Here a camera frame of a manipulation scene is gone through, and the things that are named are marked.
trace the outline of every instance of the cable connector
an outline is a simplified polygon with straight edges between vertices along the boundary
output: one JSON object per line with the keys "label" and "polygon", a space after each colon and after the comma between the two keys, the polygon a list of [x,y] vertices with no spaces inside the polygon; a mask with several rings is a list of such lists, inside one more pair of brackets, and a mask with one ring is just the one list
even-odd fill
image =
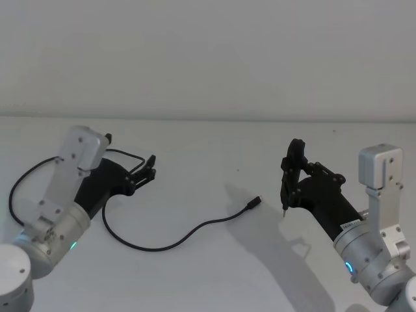
{"label": "cable connector", "polygon": [[248,202],[246,208],[247,209],[254,209],[260,204],[261,204],[261,197],[257,196],[257,197],[255,197],[254,199],[252,199],[251,201]]}

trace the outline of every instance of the white table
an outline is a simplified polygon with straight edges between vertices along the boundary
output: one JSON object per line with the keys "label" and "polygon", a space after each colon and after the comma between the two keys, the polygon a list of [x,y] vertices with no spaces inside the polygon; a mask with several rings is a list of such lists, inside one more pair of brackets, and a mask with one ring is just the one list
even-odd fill
{"label": "white table", "polygon": [[[69,126],[113,134],[114,148],[157,156],[157,177],[131,198],[108,205],[109,223],[124,238],[158,247],[196,224],[230,215],[256,195],[264,204],[227,224],[205,227],[184,245],[163,253],[131,250],[105,231],[97,215],[59,266],[35,281],[33,312],[359,312],[384,308],[350,283],[332,242],[303,209],[282,219],[280,163],[292,138],[305,155],[342,173],[343,194],[367,208],[358,183],[361,148],[389,142],[404,149],[405,189],[400,222],[416,248],[416,125],[227,123],[54,118],[0,118],[0,240],[20,230],[7,211],[11,185],[30,166],[56,154]],[[135,162],[113,156],[126,167]],[[52,166],[22,185],[23,199],[42,196]],[[415,258],[409,265],[416,269]]]}

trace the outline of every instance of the blue indicator light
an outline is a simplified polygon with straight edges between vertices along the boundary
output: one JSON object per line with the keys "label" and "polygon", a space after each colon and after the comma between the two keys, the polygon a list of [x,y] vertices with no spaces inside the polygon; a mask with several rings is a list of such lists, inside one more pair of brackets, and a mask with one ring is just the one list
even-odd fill
{"label": "blue indicator light", "polygon": [[345,263],[346,268],[348,269],[348,271],[350,271],[350,273],[353,273],[353,269],[352,269],[352,265],[349,262]]}

